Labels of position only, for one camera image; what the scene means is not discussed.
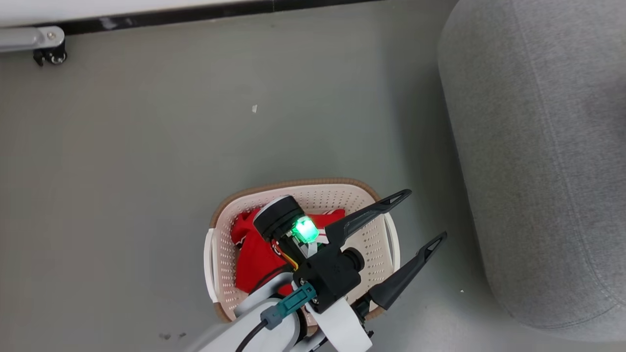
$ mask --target black baseboard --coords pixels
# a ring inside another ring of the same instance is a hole
[[[117,31],[119,29],[159,26],[162,24],[204,21],[207,19],[274,13],[298,9],[319,8],[378,0],[256,0],[227,4],[214,4],[186,9],[157,11],[152,13],[103,16],[37,26],[59,26],[65,35]]]

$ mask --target teal connector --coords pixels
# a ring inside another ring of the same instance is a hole
[[[285,317],[289,316],[296,310],[300,309],[306,302],[309,302],[317,296],[317,292],[309,284],[305,282],[304,285],[298,287],[297,290],[292,292],[289,296],[283,298],[275,306],[267,308],[261,313],[261,321],[266,320],[266,328],[269,330],[277,327]]]

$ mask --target white wall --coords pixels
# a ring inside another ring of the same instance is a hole
[[[0,0],[0,27],[238,0]]]

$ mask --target gray ottoman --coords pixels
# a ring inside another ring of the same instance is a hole
[[[626,1],[461,0],[439,68],[497,300],[626,340]]]

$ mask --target red fabric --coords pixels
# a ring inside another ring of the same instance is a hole
[[[255,209],[248,213],[239,214],[230,232],[233,243],[241,248],[235,267],[235,287],[246,293],[252,292],[257,283],[267,274],[287,264],[272,249],[272,245],[264,241],[257,229],[254,228],[252,221],[259,210]],[[330,214],[309,214],[318,229],[323,229],[344,216],[346,216],[344,209],[333,210]],[[265,281],[269,281],[276,274],[268,277]],[[286,296],[292,291],[290,285],[285,285],[279,290],[279,293]]]

